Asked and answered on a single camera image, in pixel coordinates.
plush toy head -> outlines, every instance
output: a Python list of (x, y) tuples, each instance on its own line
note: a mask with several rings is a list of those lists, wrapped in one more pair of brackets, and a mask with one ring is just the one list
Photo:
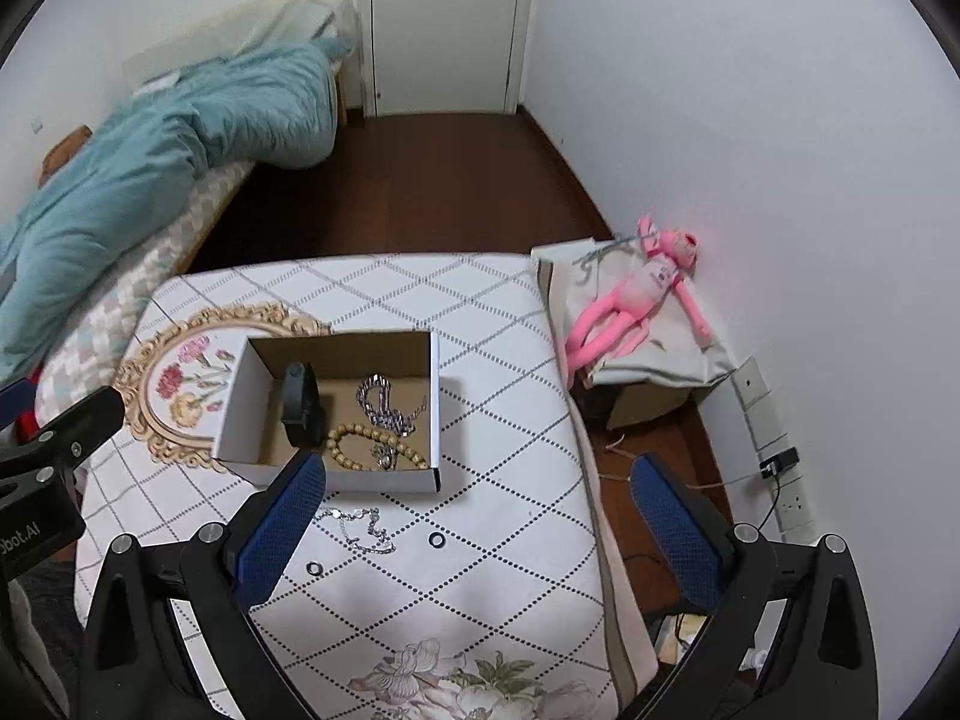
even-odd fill
[(683, 230), (664, 230), (659, 234), (659, 249), (672, 257), (685, 271), (693, 268), (697, 259), (697, 239)]

silver bolt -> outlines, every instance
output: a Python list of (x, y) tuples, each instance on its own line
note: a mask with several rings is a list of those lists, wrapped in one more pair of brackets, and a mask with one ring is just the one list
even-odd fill
[(220, 536), (223, 534), (224, 526), (219, 522), (208, 522), (203, 528), (200, 528), (198, 533), (200, 541), (203, 541), (205, 544), (212, 544), (214, 541), (219, 541)]
[(737, 541), (752, 544), (757, 538), (760, 538), (760, 531), (749, 522), (741, 522), (739, 525), (733, 526), (733, 536), (736, 536)]
[(127, 533), (122, 533), (110, 543), (110, 550), (116, 552), (117, 555), (123, 555), (131, 546), (133, 546), (133, 539)]
[(836, 533), (831, 533), (824, 539), (824, 546), (826, 546), (830, 552), (834, 552), (836, 555), (841, 555), (847, 550), (846, 541), (843, 541), (843, 538), (837, 536)]

oval floral placemat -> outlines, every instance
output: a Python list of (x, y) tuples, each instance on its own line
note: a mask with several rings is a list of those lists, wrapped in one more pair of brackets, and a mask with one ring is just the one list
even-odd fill
[(141, 343), (113, 381), (130, 432), (158, 463), (226, 470), (210, 457), (230, 375), (249, 336), (325, 336), (330, 326), (280, 303), (210, 307)]

bracelet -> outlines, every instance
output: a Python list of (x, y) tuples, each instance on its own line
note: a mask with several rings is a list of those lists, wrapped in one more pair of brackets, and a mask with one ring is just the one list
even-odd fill
[(362, 439), (370, 439), (372, 442), (391, 447), (392, 449), (397, 450), (397, 455), (403, 455), (421, 471), (426, 471), (426, 469), (429, 469), (430, 467), (421, 453), (416, 452), (413, 447), (407, 446), (405, 443), (401, 443), (400, 439), (393, 433), (389, 433), (385, 430), (378, 430), (376, 428), (368, 428), (361, 424), (347, 422), (346, 424), (341, 423), (337, 425), (334, 430), (331, 430), (328, 433), (328, 439), (326, 440), (326, 448), (330, 450), (333, 459), (337, 461), (337, 464), (342, 466), (344, 469), (351, 471), (371, 470), (366, 466), (362, 466), (356, 461), (352, 461), (349, 459), (349, 457), (347, 457), (347, 455), (344, 455), (344, 453), (340, 451), (340, 440), (347, 434), (361, 437)]

yellow flower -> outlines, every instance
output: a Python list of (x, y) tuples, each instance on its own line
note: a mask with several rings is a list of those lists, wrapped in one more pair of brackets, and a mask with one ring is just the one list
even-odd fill
[(203, 403), (193, 392), (181, 392), (170, 401), (170, 415), (179, 427), (196, 427), (203, 416)]

